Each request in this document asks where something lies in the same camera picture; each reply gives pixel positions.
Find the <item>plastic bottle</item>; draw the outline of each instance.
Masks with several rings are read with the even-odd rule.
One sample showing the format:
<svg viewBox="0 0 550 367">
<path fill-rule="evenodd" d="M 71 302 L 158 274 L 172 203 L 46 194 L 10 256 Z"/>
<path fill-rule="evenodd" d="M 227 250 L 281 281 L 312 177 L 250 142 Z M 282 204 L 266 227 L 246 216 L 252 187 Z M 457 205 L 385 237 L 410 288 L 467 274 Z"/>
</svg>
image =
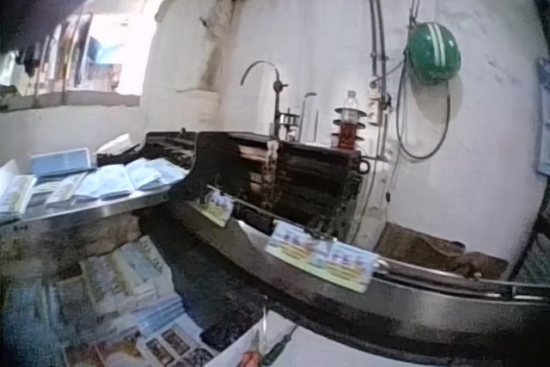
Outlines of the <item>plastic bottle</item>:
<svg viewBox="0 0 550 367">
<path fill-rule="evenodd" d="M 355 150 L 355 139 L 359 122 L 359 102 L 355 90 L 347 91 L 342 113 L 340 115 L 340 134 L 338 147 L 341 150 Z"/>
</svg>

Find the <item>white wall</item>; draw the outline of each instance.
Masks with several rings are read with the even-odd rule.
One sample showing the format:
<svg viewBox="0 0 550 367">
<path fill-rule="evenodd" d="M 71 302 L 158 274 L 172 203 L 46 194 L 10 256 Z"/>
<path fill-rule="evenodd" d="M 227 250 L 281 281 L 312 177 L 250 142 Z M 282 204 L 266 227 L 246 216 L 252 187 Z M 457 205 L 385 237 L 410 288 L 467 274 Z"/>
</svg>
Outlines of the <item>white wall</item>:
<svg viewBox="0 0 550 367">
<path fill-rule="evenodd" d="M 139 107 L 51 107 L 0 113 L 0 165 L 15 159 L 25 171 L 31 155 L 82 147 L 95 151 L 123 133 L 140 142 L 145 128 Z"/>
<path fill-rule="evenodd" d="M 388 68 L 401 59 L 410 2 L 382 0 Z M 545 186 L 534 170 L 535 59 L 547 50 L 533 1 L 422 0 L 419 19 L 445 25 L 461 48 L 461 73 L 450 85 L 449 135 L 428 162 L 400 165 L 390 205 L 378 182 L 368 215 L 513 261 Z M 271 71 L 255 69 L 239 86 L 245 68 L 263 58 L 290 84 L 283 108 L 297 109 L 307 92 L 319 95 L 320 140 L 329 142 L 333 109 L 346 90 L 355 89 L 366 106 L 370 52 L 368 0 L 239 1 L 223 73 L 223 127 L 267 132 L 274 103 Z M 393 97 L 398 76 L 388 80 Z M 428 92 L 410 96 L 407 104 L 408 142 L 416 153 L 429 151 L 442 131 L 443 96 L 430 98 Z M 393 121 L 389 129 L 391 142 Z M 388 166 L 379 168 L 377 179 L 387 179 Z"/>
<path fill-rule="evenodd" d="M 214 126 L 217 74 L 232 7 L 230 0 L 165 0 L 161 5 L 142 97 L 151 130 Z"/>
<path fill-rule="evenodd" d="M 140 107 L 53 107 L 0 113 L 0 165 L 15 158 L 88 147 L 129 132 L 211 130 L 217 122 L 217 67 L 230 0 L 165 0 L 159 9 Z M 209 22 L 205 28 L 199 20 Z"/>
</svg>

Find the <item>poster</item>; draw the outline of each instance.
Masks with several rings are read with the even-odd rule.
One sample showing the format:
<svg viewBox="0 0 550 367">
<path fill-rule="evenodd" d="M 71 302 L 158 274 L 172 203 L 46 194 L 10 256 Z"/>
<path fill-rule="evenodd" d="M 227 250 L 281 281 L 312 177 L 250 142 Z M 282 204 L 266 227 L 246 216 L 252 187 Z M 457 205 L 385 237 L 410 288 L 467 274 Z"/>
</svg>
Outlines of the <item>poster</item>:
<svg viewBox="0 0 550 367">
<path fill-rule="evenodd" d="M 267 253 L 326 281 L 365 292 L 378 255 L 343 242 L 316 240 L 302 229 L 279 222 Z"/>
</svg>

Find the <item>black cable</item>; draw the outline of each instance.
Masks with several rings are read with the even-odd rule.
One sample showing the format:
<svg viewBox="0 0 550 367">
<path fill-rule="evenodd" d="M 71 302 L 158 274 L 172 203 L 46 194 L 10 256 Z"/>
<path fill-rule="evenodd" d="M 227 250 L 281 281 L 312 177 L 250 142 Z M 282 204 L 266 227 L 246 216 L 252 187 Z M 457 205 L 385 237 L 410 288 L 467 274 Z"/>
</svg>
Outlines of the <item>black cable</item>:
<svg viewBox="0 0 550 367">
<path fill-rule="evenodd" d="M 450 92 L 449 87 L 447 87 L 447 114 L 445 115 L 445 127 L 443 129 L 443 135 L 441 136 L 441 139 L 439 139 L 439 142 L 435 146 L 433 150 L 428 152 L 425 155 L 415 155 L 410 150 L 408 150 L 405 147 L 405 143 L 403 142 L 403 131 L 400 131 L 400 104 L 402 96 L 404 95 L 404 89 L 405 89 L 405 74 L 406 74 L 406 61 L 403 65 L 403 69 L 401 70 L 401 77 L 399 80 L 399 88 L 397 89 L 397 102 L 395 104 L 395 129 L 397 131 L 397 140 L 399 141 L 400 150 L 402 150 L 407 156 L 410 158 L 416 160 L 416 161 L 425 161 L 426 159 L 429 159 L 433 157 L 443 146 L 443 142 L 445 141 L 445 138 L 447 137 L 447 132 L 449 131 L 449 123 L 450 123 Z"/>
<path fill-rule="evenodd" d="M 376 10 L 377 10 L 377 14 L 378 14 L 378 24 L 380 26 L 380 48 L 381 48 L 381 55 L 382 55 L 382 96 L 385 97 L 386 77 L 387 77 L 388 74 L 386 73 L 386 45 L 385 45 L 385 37 L 384 37 L 383 19 L 382 19 L 382 6 L 381 6 L 380 0 L 376 0 Z M 373 46 L 374 46 L 374 45 L 376 45 L 376 22 L 374 21 L 374 4 L 373 4 L 372 0 L 370 0 L 370 16 L 371 16 L 371 25 L 372 25 L 372 28 L 373 28 L 373 40 L 372 41 L 373 41 Z M 376 61 L 376 49 L 374 49 L 374 48 L 373 48 L 373 61 Z M 378 104 L 378 113 L 382 113 L 382 105 L 381 105 L 380 102 Z M 370 177 L 369 189 L 367 190 L 367 194 L 366 194 L 365 199 L 364 199 L 363 209 L 361 211 L 361 216 L 360 216 L 359 221 L 357 223 L 355 234 L 353 235 L 353 237 L 351 239 L 351 243 L 354 243 L 355 239 L 357 238 L 357 235 L 359 233 L 359 229 L 361 227 L 361 222 L 363 221 L 363 215 L 367 211 L 367 206 L 369 205 L 370 195 L 372 194 L 372 189 L 373 189 L 374 184 L 375 184 L 376 166 L 377 166 L 377 163 L 378 163 L 378 153 L 380 152 L 380 142 L 381 142 L 380 138 L 381 138 L 381 136 L 382 136 L 382 120 L 379 119 L 378 134 L 377 134 L 377 138 L 376 138 L 376 156 L 375 156 L 375 161 L 374 161 L 374 164 L 373 164 L 372 176 Z"/>
<path fill-rule="evenodd" d="M 380 0 L 376 0 L 376 13 L 378 14 L 378 28 L 380 30 L 380 56 L 382 60 L 382 98 L 386 99 L 386 37 L 384 35 L 384 18 L 382 16 L 382 5 Z"/>
<path fill-rule="evenodd" d="M 369 0 L 370 6 L 370 27 L 372 32 L 372 76 L 377 76 L 378 63 L 377 63 L 377 40 L 376 40 L 376 18 L 375 18 L 375 5 L 373 0 Z"/>
</svg>

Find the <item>stack of magazines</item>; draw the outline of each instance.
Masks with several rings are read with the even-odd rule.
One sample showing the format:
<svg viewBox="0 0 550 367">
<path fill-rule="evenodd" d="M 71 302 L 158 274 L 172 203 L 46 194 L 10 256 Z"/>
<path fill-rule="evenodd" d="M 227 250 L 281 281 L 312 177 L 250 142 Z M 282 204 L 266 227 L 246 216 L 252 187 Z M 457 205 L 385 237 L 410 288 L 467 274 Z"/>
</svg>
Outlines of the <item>stack of magazines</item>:
<svg viewBox="0 0 550 367">
<path fill-rule="evenodd" d="M 148 236 L 80 262 L 95 312 L 139 309 L 174 293 L 172 273 Z"/>
</svg>

